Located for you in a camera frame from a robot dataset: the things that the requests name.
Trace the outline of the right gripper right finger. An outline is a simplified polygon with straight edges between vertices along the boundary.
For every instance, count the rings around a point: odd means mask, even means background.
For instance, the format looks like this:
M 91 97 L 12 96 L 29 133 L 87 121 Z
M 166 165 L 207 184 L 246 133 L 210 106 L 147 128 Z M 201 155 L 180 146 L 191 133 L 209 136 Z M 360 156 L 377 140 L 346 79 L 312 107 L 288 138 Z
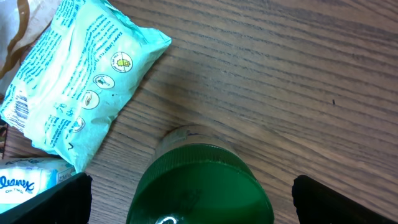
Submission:
M 294 179 L 292 197 L 300 224 L 397 224 L 306 175 Z

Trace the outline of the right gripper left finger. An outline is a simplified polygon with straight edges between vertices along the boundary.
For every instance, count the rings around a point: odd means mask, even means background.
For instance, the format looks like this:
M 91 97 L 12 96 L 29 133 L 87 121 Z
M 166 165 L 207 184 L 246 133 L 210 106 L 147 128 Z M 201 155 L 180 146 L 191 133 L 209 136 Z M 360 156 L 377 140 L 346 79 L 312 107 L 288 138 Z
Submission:
M 87 224 L 92 178 L 79 173 L 1 214 L 1 224 Z

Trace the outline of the teal Kleenex tissue pack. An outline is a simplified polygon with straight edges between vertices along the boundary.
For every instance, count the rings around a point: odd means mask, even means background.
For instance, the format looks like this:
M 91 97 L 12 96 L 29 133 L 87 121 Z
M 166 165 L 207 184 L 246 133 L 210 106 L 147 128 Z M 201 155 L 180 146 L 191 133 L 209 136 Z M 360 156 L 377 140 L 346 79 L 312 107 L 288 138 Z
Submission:
M 1 213 L 52 188 L 76 174 L 63 159 L 10 158 L 1 161 Z

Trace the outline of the teal wet wipes pack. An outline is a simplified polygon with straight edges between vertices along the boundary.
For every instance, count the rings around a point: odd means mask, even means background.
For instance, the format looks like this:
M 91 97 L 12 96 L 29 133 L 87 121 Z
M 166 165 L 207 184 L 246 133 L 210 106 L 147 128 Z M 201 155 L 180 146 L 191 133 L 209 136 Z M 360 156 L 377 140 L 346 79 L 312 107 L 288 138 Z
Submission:
M 9 85 L 1 117 L 83 172 L 171 41 L 107 1 L 62 1 Z

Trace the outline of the green lidded white jar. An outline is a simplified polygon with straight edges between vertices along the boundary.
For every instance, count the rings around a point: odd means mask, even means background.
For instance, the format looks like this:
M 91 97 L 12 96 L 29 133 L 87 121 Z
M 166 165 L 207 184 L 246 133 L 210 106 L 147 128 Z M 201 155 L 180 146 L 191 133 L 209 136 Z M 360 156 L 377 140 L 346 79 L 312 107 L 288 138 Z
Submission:
M 259 181 L 221 134 L 194 124 L 161 140 L 126 221 L 273 224 L 274 212 Z

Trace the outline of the brown snack bag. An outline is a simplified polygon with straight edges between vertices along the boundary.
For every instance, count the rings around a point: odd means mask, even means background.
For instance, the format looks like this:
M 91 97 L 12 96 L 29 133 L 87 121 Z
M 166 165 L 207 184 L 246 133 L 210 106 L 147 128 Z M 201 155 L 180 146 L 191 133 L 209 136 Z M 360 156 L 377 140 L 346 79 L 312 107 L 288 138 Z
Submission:
M 1 0 L 1 94 L 19 69 L 22 54 L 50 24 L 61 0 Z

